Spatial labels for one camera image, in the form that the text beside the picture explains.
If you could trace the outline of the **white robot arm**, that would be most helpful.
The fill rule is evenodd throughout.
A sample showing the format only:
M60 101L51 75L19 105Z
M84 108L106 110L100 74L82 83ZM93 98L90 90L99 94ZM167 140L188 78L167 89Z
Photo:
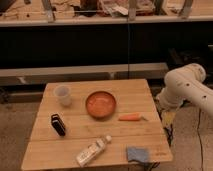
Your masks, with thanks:
M203 84L205 69L197 63L185 65L166 73L165 87L156 96L162 125L172 125L176 111L185 100L213 118L213 89Z

